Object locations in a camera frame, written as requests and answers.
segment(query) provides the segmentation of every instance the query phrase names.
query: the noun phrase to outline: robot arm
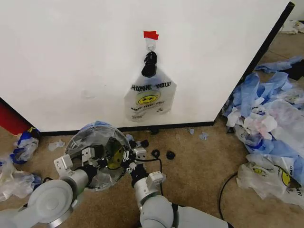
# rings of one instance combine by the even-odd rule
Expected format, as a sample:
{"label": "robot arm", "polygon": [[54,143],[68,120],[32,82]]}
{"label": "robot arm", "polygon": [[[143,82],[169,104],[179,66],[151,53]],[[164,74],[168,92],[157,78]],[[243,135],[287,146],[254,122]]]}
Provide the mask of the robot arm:
{"label": "robot arm", "polygon": [[26,208],[1,211],[0,227],[30,228],[37,223],[47,223],[53,228],[71,215],[79,203],[80,194],[96,175],[96,169],[88,165],[71,171],[69,155],[56,159],[54,164],[60,180],[41,184],[33,191]]}
{"label": "robot arm", "polygon": [[161,196],[158,186],[165,180],[160,171],[148,174],[143,165],[131,172],[132,186],[142,228],[232,228],[227,222],[191,207],[170,203]]}
{"label": "robot arm", "polygon": [[[121,166],[130,173],[143,228],[231,228],[227,222],[191,207],[180,207],[160,195],[159,185],[165,180],[160,171],[148,174],[144,164],[146,150],[125,150]],[[54,164],[60,180],[41,184],[29,198],[28,206],[0,212],[1,228],[30,228],[37,223],[46,223],[54,228],[63,223],[79,204],[81,193],[96,175],[94,165],[107,165],[104,160],[95,164],[93,153],[84,158],[83,166],[72,171],[69,155],[64,155]]]}

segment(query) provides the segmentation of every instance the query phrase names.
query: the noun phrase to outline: floor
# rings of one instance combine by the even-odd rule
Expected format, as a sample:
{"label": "floor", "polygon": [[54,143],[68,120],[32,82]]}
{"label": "floor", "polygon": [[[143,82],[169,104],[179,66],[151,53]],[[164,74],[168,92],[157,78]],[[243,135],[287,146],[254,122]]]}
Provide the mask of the floor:
{"label": "floor", "polygon": [[[303,40],[304,34],[279,34],[261,63],[283,60],[295,55],[304,56]],[[262,80],[269,77],[259,74]],[[145,131],[132,132],[132,135],[136,140],[148,139],[148,153],[153,149],[161,151],[163,172],[167,175],[163,191],[168,200],[219,217],[217,200],[220,188],[227,177],[246,162],[247,151],[235,135],[226,134],[225,119],[222,117],[216,119],[214,126],[194,129],[194,135],[184,129],[161,130],[157,135]],[[199,139],[202,131],[209,134],[206,141]],[[51,152],[48,150],[48,144],[59,139],[67,144],[70,138],[71,136],[42,138],[34,157],[17,168],[40,174],[42,177],[57,178],[53,160],[64,153],[64,148]],[[0,128],[1,155],[13,150],[14,141],[13,135]],[[168,150],[176,153],[172,161],[165,157]],[[149,163],[147,166],[150,171],[159,170],[157,162]],[[0,210],[18,208],[25,204],[27,199],[11,197],[0,203]],[[262,200],[253,190],[240,189],[235,178],[225,188],[222,210],[226,221],[236,228],[286,228],[302,227],[304,224],[303,209],[275,198]],[[108,190],[85,191],[84,202],[61,227],[132,228],[138,219],[139,211],[131,187],[131,178],[124,176]]]}

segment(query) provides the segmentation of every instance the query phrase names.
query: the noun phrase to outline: plastic debris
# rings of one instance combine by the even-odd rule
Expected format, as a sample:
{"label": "plastic debris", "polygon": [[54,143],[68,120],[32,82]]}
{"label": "plastic debris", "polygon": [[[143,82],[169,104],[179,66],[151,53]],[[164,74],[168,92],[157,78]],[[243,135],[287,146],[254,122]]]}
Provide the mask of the plastic debris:
{"label": "plastic debris", "polygon": [[175,158],[175,153],[172,152],[172,151],[167,151],[166,157],[167,157],[169,160],[173,160],[173,159]]}
{"label": "plastic debris", "polygon": [[133,135],[131,134],[126,134],[125,137],[127,138],[128,141],[135,141]]}
{"label": "plastic debris", "polygon": [[192,128],[184,128],[184,130],[186,130],[187,132],[189,132],[190,134],[194,134],[194,129],[192,129]]}
{"label": "plastic debris", "polygon": [[274,63],[263,63],[261,65],[258,65],[255,70],[263,70],[265,73],[275,73],[280,70],[292,68],[292,64],[300,62],[302,59],[302,56],[295,56],[287,60],[278,61]]}
{"label": "plastic debris", "polygon": [[0,201],[11,195],[24,198],[40,183],[39,176],[16,170],[9,157],[0,158]]}
{"label": "plastic debris", "polygon": [[298,185],[292,179],[293,158],[261,154],[250,154],[246,158],[248,163],[241,165],[237,172],[240,188],[253,188],[262,199],[274,195],[304,209],[304,188],[291,187]]}
{"label": "plastic debris", "polygon": [[18,141],[14,143],[17,147],[10,155],[11,159],[16,164],[26,163],[38,148],[39,131],[35,128],[30,128],[28,131],[23,132],[17,136]]}
{"label": "plastic debris", "polygon": [[61,141],[61,139],[57,142],[51,142],[49,145],[48,145],[48,149],[50,151],[54,151],[55,149],[59,148],[59,147],[64,147],[65,145],[65,142]]}
{"label": "plastic debris", "polygon": [[304,116],[301,111],[284,100],[274,100],[264,107],[277,121],[278,127],[271,130],[277,139],[287,143],[304,157]]}
{"label": "plastic debris", "polygon": [[202,132],[202,134],[199,135],[199,138],[201,140],[207,140],[208,136],[209,136],[208,133]]}
{"label": "plastic debris", "polygon": [[160,156],[160,151],[155,149],[151,152],[151,155],[154,157],[154,158],[158,158]]}
{"label": "plastic debris", "polygon": [[255,99],[247,105],[251,106],[249,116],[241,112],[242,102],[248,100],[241,99],[240,90],[249,83],[237,86],[224,114],[227,126],[234,127],[249,153],[293,158],[293,178],[304,185],[304,90],[287,77],[277,72],[266,83],[258,83],[257,92],[251,95]]}
{"label": "plastic debris", "polygon": [[304,24],[297,20],[286,20],[279,32],[285,34],[304,33]]}

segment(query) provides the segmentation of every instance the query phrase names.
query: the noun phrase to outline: black cable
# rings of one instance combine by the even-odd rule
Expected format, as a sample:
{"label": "black cable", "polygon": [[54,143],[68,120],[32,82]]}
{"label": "black cable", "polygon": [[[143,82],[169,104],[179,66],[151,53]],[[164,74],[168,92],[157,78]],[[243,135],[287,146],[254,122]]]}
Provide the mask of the black cable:
{"label": "black cable", "polygon": [[[135,161],[138,161],[138,162],[154,162],[154,161],[159,161],[160,162],[160,171],[162,173],[162,160],[160,158],[146,159],[146,160],[135,158]],[[161,188],[161,195],[163,196],[162,183],[160,184],[160,188]]]}
{"label": "black cable", "polygon": [[226,180],[226,182],[224,183],[224,185],[223,185],[223,187],[222,187],[222,189],[220,190],[220,193],[219,193],[219,198],[218,198],[218,200],[219,200],[219,201],[218,201],[218,211],[219,211],[220,218],[221,218],[222,220],[224,220],[224,217],[223,217],[223,214],[222,214],[222,210],[221,210],[221,208],[220,208],[220,203],[221,203],[221,199],[222,199],[223,190],[224,190],[226,184],[227,184],[233,177],[235,177],[237,174],[238,174],[238,172],[233,173],[233,174]]}
{"label": "black cable", "polygon": [[46,181],[52,181],[53,179],[52,178],[50,178],[50,177],[46,177],[44,180],[43,180],[43,182],[42,183],[45,183]]}

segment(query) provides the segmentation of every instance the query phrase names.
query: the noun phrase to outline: yellow smiley face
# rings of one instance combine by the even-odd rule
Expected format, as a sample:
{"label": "yellow smiley face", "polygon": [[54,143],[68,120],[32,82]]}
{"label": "yellow smiley face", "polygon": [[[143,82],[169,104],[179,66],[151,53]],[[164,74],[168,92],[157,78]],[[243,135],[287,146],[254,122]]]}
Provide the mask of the yellow smiley face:
{"label": "yellow smiley face", "polygon": [[157,95],[144,96],[144,97],[142,97],[141,99],[138,100],[138,103],[140,105],[143,105],[143,104],[145,105],[145,104],[151,103],[153,101],[156,101],[157,98],[158,98]]}

